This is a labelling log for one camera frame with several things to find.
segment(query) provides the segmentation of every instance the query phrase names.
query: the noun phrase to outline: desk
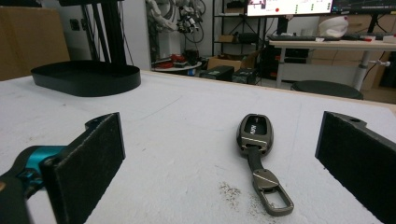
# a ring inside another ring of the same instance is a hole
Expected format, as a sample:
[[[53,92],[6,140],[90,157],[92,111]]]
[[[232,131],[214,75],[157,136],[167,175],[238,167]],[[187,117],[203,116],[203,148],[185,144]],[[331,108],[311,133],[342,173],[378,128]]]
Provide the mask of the desk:
[[[367,64],[370,59],[370,52],[374,50],[379,51],[394,51],[396,44],[388,44],[382,41],[365,42],[365,41],[332,41],[332,42],[316,42],[316,41],[270,41],[270,45],[276,48],[281,48],[279,67],[277,70],[276,87],[280,87],[285,66],[285,53],[287,48],[293,49],[339,49],[339,50],[364,50],[361,58],[361,63],[355,70],[353,87],[357,90],[361,89],[361,84],[364,80],[367,71]]]
[[[365,120],[396,141],[396,118],[380,104],[141,71],[122,94],[81,98],[0,82],[0,174],[30,146],[69,144],[84,123],[120,112],[126,159],[87,223],[380,223],[315,158],[323,111]],[[249,113],[266,115],[275,139],[265,168],[295,204],[269,216],[252,187],[235,133]],[[54,223],[45,191],[28,201],[35,223]]]

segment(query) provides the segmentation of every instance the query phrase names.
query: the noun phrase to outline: monitor screen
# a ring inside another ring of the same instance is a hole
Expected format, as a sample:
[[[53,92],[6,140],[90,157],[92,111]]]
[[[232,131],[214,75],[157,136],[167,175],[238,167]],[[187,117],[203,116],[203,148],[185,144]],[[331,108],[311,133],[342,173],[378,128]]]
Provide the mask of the monitor screen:
[[[396,0],[333,0],[333,13],[389,14],[396,11]]]
[[[330,14],[332,0],[247,0],[247,16]]]

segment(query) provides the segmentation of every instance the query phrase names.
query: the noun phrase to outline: car key fob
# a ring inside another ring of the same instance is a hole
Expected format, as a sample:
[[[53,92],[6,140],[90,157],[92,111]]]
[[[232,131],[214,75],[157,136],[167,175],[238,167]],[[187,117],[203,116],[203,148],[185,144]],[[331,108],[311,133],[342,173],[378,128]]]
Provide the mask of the car key fob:
[[[274,132],[270,120],[259,114],[248,114],[242,119],[236,134],[241,153],[247,155],[248,147],[259,147],[262,156],[271,151]]]
[[[236,134],[241,153],[247,155],[248,165],[253,174],[253,187],[259,195],[268,214],[281,217],[293,211],[294,203],[282,188],[279,180],[269,170],[262,167],[262,156],[271,151],[274,132],[270,120],[264,115],[249,114],[242,119]],[[283,207],[274,207],[267,194],[277,192],[283,200]]]

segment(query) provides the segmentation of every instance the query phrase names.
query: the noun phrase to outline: carabiner clip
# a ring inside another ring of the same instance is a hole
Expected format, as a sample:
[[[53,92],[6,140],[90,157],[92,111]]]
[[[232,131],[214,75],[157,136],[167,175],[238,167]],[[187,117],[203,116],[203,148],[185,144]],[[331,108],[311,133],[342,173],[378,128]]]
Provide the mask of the carabiner clip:
[[[253,172],[253,186],[257,194],[259,194],[262,204],[265,207],[267,213],[274,217],[282,217],[290,214],[293,211],[294,203],[291,198],[283,190],[282,186],[279,184],[276,176],[267,169],[259,169]],[[266,194],[278,192],[285,207],[275,208],[265,196]]]

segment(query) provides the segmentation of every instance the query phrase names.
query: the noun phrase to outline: black tray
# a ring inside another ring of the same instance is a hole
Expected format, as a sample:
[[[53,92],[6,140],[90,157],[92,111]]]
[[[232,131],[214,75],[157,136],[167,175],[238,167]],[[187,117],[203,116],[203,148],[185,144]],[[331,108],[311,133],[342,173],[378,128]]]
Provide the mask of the black tray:
[[[108,96],[140,85],[140,69],[97,61],[52,63],[32,69],[37,86],[76,96]]]

